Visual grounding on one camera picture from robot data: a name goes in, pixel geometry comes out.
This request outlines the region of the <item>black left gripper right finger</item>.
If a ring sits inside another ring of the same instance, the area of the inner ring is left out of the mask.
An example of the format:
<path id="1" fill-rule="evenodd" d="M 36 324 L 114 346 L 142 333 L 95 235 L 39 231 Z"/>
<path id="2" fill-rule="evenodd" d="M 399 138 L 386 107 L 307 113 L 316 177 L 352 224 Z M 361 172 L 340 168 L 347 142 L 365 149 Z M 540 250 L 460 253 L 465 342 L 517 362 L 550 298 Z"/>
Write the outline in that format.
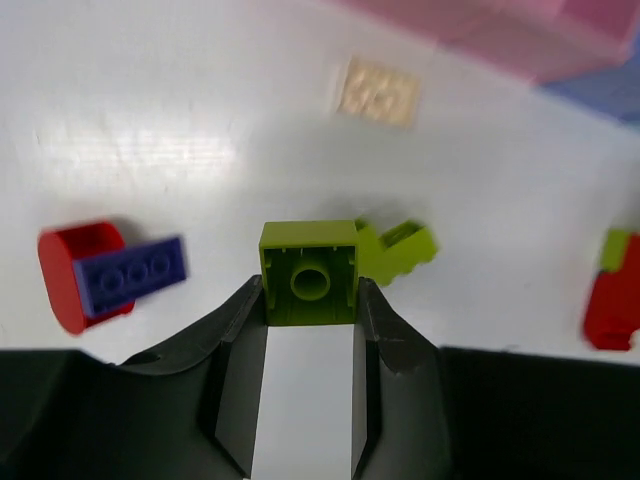
<path id="1" fill-rule="evenodd" d="M 439 351 L 362 279 L 353 336 L 352 476 L 451 478 Z"/>

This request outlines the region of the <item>green stepped lego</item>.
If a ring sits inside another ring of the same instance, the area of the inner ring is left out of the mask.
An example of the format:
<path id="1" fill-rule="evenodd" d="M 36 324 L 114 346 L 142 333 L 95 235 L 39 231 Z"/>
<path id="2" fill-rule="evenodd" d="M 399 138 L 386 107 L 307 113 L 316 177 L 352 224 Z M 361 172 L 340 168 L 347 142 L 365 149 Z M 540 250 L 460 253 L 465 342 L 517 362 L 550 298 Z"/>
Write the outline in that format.
<path id="1" fill-rule="evenodd" d="M 355 220 L 358 234 L 358 274 L 379 286 L 389 286 L 431 262 L 439 251 L 432 231 L 423 223 L 407 220 L 382 234 L 365 218 Z"/>

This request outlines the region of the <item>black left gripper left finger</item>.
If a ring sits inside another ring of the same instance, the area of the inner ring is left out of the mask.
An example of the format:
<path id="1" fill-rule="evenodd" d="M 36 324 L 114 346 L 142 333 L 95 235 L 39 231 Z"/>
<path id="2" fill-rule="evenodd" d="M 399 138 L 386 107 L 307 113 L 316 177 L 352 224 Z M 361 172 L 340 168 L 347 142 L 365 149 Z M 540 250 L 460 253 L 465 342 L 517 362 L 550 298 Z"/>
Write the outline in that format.
<path id="1" fill-rule="evenodd" d="M 162 475 L 252 472 L 265 363 L 265 302 L 250 277 L 220 307 L 121 364 Z"/>

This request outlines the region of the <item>small green square lego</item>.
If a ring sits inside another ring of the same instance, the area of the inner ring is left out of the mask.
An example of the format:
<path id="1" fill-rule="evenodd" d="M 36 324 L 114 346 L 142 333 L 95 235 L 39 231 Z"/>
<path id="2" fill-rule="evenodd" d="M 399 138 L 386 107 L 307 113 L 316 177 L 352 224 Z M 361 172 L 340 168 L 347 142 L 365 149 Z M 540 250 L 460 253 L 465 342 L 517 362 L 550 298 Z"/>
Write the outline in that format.
<path id="1" fill-rule="evenodd" d="M 267 222 L 259 254 L 269 326 L 355 322 L 359 276 L 354 221 Z"/>

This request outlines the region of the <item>red rounded lego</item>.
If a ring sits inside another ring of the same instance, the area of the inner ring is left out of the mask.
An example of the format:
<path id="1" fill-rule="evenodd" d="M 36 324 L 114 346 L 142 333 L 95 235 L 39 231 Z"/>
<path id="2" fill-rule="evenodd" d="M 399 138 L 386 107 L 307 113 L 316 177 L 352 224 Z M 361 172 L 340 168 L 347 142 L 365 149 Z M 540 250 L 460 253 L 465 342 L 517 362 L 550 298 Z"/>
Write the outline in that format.
<path id="1" fill-rule="evenodd" d="M 112 318 L 130 314 L 134 302 L 95 318 L 85 314 L 73 262 L 85 257 L 121 250 L 125 241 L 109 221 L 77 224 L 43 230 L 37 252 L 51 309 L 70 334 L 80 335 Z"/>

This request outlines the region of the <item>red stepped lego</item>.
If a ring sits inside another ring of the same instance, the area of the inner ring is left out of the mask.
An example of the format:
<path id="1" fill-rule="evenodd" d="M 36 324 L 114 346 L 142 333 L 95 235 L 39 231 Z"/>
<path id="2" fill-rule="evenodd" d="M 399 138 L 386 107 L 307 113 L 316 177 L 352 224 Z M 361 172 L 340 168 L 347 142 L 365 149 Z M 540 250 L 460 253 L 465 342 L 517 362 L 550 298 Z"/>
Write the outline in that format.
<path id="1" fill-rule="evenodd" d="M 639 278 L 619 272 L 600 272 L 583 321 L 583 333 L 596 349 L 629 351 L 639 330 Z"/>

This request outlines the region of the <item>tan lego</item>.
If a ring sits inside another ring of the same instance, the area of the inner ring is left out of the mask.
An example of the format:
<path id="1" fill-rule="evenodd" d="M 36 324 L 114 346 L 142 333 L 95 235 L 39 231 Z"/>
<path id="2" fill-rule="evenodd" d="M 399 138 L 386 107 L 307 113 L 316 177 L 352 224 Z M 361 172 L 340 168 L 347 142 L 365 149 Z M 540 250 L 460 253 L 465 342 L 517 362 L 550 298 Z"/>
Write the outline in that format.
<path id="1" fill-rule="evenodd" d="M 408 130 L 417 118 L 423 85 L 423 79 L 413 72 L 352 56 L 335 70 L 329 111 Z"/>

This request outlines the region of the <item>small green lego brick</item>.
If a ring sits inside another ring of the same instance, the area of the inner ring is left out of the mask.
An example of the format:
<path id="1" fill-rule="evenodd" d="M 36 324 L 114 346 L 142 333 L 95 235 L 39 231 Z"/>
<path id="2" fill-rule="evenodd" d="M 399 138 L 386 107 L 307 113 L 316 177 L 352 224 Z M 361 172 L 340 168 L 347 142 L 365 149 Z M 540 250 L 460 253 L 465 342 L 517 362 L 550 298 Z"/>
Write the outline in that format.
<path id="1" fill-rule="evenodd" d="M 600 252 L 599 268 L 605 272 L 618 272 L 624 266 L 632 242 L 638 239 L 637 231 L 608 229 Z"/>

